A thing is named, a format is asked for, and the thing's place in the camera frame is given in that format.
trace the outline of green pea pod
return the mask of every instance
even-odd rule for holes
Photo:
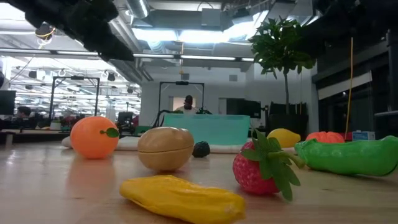
[[[388,175],[398,164],[398,138],[347,143],[322,143],[315,139],[294,146],[306,165],[343,175]]]

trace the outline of wooden table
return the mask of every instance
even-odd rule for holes
[[[202,185],[232,190],[247,203],[240,223],[398,223],[398,176],[346,177],[297,170],[301,187],[294,201],[280,195],[256,197],[240,191],[231,170],[234,155],[192,159],[175,175]],[[153,175],[136,152],[84,161],[59,142],[18,144],[0,150],[0,223],[183,223],[154,215],[125,200],[123,180]]]

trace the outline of plastic orange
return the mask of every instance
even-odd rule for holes
[[[344,138],[342,135],[339,133],[334,133],[333,131],[311,133],[305,140],[308,141],[310,139],[316,139],[318,142],[324,143],[344,143]]]
[[[72,128],[72,148],[87,159],[103,159],[118,145],[119,133],[108,118],[92,116],[81,119]]]

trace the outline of teal box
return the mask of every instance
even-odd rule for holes
[[[216,145],[243,145],[248,140],[250,117],[215,114],[166,114],[164,127],[185,128],[196,142]]]

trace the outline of plastic strawberry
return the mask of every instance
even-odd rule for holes
[[[300,186],[300,181],[289,167],[293,161],[297,167],[305,163],[299,157],[282,151],[276,138],[267,139],[255,129],[257,139],[252,138],[235,157],[233,172],[242,188],[254,194],[282,192],[286,200],[293,199],[290,184]]]

